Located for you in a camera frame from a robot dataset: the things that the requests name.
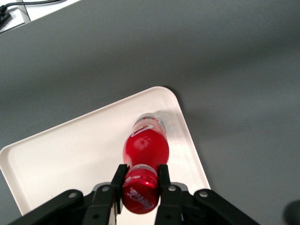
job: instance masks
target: plastic bottle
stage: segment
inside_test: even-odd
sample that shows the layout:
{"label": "plastic bottle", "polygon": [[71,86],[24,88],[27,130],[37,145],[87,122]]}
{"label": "plastic bottle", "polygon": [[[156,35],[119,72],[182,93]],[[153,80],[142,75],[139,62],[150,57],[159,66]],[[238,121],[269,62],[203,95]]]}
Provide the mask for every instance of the plastic bottle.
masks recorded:
{"label": "plastic bottle", "polygon": [[141,115],[123,149],[129,166],[123,184],[122,201],[137,214],[152,211],[158,204],[158,166],[166,164],[169,146],[161,118],[153,113]]}

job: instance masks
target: gray surface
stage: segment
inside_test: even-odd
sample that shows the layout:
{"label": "gray surface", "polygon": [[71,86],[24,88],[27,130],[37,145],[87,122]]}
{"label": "gray surface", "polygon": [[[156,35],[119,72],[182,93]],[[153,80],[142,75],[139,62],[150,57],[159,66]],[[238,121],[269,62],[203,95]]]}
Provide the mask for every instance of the gray surface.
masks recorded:
{"label": "gray surface", "polygon": [[[298,1],[86,0],[5,32],[0,148],[166,86],[212,189],[280,225],[300,199],[299,11]],[[2,175],[0,202],[1,225],[20,215]]]}

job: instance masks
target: white object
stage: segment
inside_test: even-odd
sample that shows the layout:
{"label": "white object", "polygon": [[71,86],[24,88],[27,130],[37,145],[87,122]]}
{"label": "white object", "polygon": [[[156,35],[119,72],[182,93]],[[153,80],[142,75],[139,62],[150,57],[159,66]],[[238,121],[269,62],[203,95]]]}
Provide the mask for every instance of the white object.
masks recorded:
{"label": "white object", "polygon": [[41,4],[41,5],[26,5],[26,10],[31,21],[39,19],[45,15],[58,11],[64,7],[67,7],[79,0],[62,0],[50,4]]}
{"label": "white object", "polygon": [[[22,215],[68,189],[84,195],[110,182],[122,164],[123,144],[136,119],[156,113],[166,127],[171,182],[189,192],[210,188],[175,95],[153,87],[49,130],[6,146],[0,169]],[[123,207],[118,225],[152,225],[156,211],[144,215]]]}
{"label": "white object", "polygon": [[[22,0],[0,0],[0,6],[13,2],[22,2]],[[0,27],[0,33],[30,21],[25,6],[11,6],[6,12],[10,13],[11,17],[6,21],[5,26]]]}

